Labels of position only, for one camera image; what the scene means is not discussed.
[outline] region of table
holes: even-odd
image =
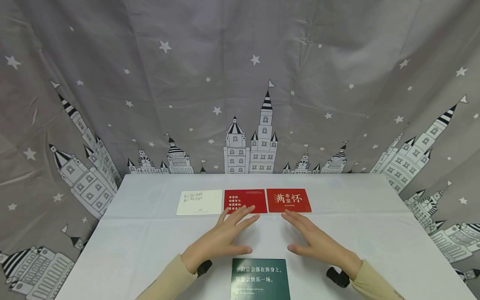
[[[475,300],[381,174],[126,175],[57,300],[133,300],[218,216],[176,216],[182,191],[305,188],[317,226],[370,263],[408,300]],[[285,258],[293,300],[361,300],[330,267],[290,253],[301,236],[280,214],[263,214],[238,238],[247,257]],[[178,299],[230,298],[231,258]]]

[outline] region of gray curtain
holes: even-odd
[[[54,297],[124,174],[193,172],[383,173],[480,295],[479,1],[1,7],[0,298]]]

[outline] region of left hand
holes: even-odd
[[[252,249],[247,246],[232,245],[235,238],[248,226],[253,224],[260,215],[254,215],[240,222],[251,213],[255,206],[242,206],[231,214],[226,220],[228,208],[223,211],[216,225],[202,235],[195,243],[190,245],[181,255],[181,260],[187,270],[194,274],[198,267],[209,259],[222,256],[235,256],[250,254]]]

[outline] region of black wrist strap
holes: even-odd
[[[333,282],[335,282],[336,285],[341,288],[346,288],[350,284],[350,277],[348,277],[348,275],[343,272],[343,270],[339,274],[337,273],[335,268],[331,267],[327,271],[327,277],[330,278]]]

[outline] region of sleeve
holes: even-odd
[[[158,276],[158,278],[141,293],[136,300],[173,300],[197,279],[191,274],[177,255]]]
[[[350,282],[367,300],[405,300],[366,260]]]

